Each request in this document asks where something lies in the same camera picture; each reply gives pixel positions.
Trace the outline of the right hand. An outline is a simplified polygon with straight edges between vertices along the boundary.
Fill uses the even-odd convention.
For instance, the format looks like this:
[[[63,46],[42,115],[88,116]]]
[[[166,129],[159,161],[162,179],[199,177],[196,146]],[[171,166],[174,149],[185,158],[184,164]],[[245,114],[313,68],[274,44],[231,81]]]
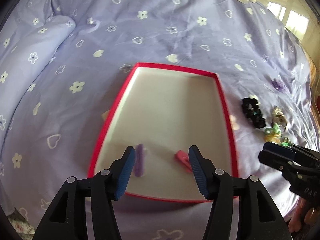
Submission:
[[[304,224],[312,226],[318,217],[319,207],[312,207],[307,200],[300,197],[294,214],[289,222],[289,231],[291,233],[298,232]]]

